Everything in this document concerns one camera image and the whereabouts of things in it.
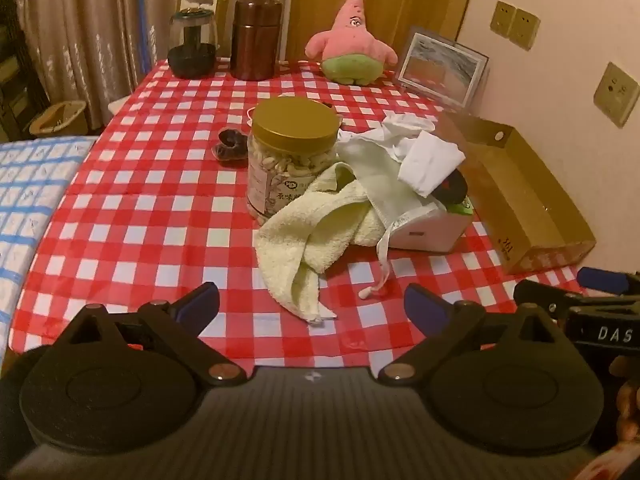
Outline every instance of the trash can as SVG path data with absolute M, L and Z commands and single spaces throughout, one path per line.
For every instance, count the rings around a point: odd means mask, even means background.
M 36 137 L 59 137 L 64 135 L 86 135 L 84 101 L 62 101 L 51 105 L 31 123 L 29 131 Z

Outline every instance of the plastic jar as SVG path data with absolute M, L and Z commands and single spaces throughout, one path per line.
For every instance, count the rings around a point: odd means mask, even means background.
M 305 97 L 274 97 L 255 107 L 246 196 L 260 224 L 301 196 L 335 162 L 339 127 L 334 110 Z

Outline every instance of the brown thermos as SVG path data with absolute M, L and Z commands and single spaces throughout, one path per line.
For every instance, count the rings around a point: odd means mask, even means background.
M 282 4 L 276 0 L 238 0 L 231 39 L 231 75 L 262 81 L 275 75 Z

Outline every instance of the pink starfish plush toy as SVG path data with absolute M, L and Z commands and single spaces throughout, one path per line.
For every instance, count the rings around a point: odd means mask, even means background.
M 367 30 L 362 0 L 347 0 L 331 30 L 312 37 L 305 54 L 309 59 L 321 58 L 324 75 L 344 85 L 368 85 L 382 75 L 385 63 L 398 62 L 393 49 Z

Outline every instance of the metal screw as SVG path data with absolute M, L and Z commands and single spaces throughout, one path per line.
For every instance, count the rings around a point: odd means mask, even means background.
M 240 368 L 231 363 L 217 364 L 209 368 L 209 375 L 219 381 L 228 381 L 240 375 Z
M 410 379 L 415 375 L 415 368 L 407 363 L 391 363 L 384 368 L 385 375 L 396 381 Z

